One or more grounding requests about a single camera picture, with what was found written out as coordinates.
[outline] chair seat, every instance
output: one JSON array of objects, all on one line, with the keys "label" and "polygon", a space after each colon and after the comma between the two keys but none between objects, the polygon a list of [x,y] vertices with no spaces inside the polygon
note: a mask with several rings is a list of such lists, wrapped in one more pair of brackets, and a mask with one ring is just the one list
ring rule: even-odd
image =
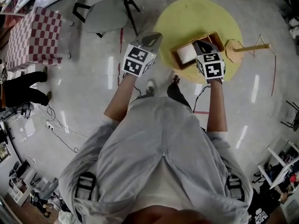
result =
[{"label": "chair seat", "polygon": [[102,33],[123,28],[128,21],[124,0],[102,0],[88,11],[84,31]]}]

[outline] polished concrete floor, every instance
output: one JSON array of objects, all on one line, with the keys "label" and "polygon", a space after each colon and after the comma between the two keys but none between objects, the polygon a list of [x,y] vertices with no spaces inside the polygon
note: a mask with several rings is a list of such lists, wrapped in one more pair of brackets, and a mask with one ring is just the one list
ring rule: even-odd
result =
[{"label": "polished concrete floor", "polygon": [[[80,21],[71,13],[75,0],[61,0],[50,9],[59,11],[65,18],[75,22],[64,30],[69,36],[66,45],[71,59],[64,59],[59,66],[49,67],[49,80],[37,84],[43,92],[53,93],[50,106],[56,118],[69,129],[88,136],[98,125],[118,85],[118,64],[124,51],[135,35],[128,23],[124,28],[122,53],[120,53],[120,31],[109,32],[102,39],[82,31]],[[176,0],[135,0],[142,9],[133,13],[139,31],[151,31],[161,12]],[[272,45],[277,55],[276,79],[274,79],[274,55],[268,51],[256,52],[254,58],[245,54],[242,65],[234,77],[224,82],[225,106],[228,120],[228,140],[235,148],[237,159],[249,178],[257,171],[257,164],[269,158],[267,146],[279,152],[285,146],[285,139],[297,142],[298,133],[280,124],[290,121],[295,111],[286,105],[286,100],[299,104],[299,57],[296,56],[293,39],[287,25],[280,16],[281,0],[211,0],[224,7],[237,21],[244,44],[253,45],[260,34]],[[157,63],[136,86],[145,92],[148,78],[154,78],[159,95],[165,95],[171,70],[164,67],[159,57]],[[180,88],[193,107],[201,85],[181,79]],[[209,94],[207,89],[199,98],[197,111],[208,112]],[[207,114],[197,114],[203,128]],[[21,156],[48,179],[59,177],[64,167],[74,157],[62,141],[45,127],[45,114],[38,107],[30,119],[23,117],[9,122],[15,137],[15,144]],[[85,137],[80,136],[58,123],[54,133],[72,149],[79,148]]]}]

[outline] gray jacket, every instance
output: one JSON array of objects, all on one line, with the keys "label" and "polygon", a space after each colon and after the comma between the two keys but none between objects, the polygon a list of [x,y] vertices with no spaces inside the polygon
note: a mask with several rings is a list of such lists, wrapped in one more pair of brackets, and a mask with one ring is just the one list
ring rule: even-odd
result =
[{"label": "gray jacket", "polygon": [[[206,134],[187,106],[168,97],[132,102],[121,123],[104,116],[63,171],[61,195],[83,223],[121,224],[162,158],[195,210],[213,223],[248,222],[252,188],[232,148],[219,133]],[[91,201],[74,197],[78,178],[87,171],[97,179]],[[241,179],[245,202],[230,197],[228,173]]]}]

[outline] yellow tabletop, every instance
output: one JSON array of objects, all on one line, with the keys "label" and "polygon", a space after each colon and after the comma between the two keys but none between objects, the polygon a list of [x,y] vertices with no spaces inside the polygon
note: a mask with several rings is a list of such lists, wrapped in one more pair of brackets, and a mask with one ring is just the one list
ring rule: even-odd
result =
[{"label": "yellow tabletop", "polygon": [[[163,35],[159,52],[163,63],[170,67],[173,67],[170,48],[182,45],[195,36],[216,31],[223,45],[231,39],[243,44],[241,31],[233,17],[224,8],[209,0],[178,0],[170,4],[160,15],[154,31]],[[230,80],[240,64],[232,63],[226,57],[225,51],[222,52],[222,57],[226,64],[224,80]],[[192,82],[206,83],[196,65],[185,70],[174,70]]]}]

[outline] checkered table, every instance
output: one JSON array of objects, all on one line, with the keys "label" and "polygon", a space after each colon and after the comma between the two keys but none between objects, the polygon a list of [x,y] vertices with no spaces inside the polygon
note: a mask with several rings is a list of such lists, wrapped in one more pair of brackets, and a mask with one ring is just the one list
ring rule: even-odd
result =
[{"label": "checkered table", "polygon": [[7,70],[16,71],[32,63],[56,65],[61,15],[42,7],[34,8],[11,31],[8,42]]}]

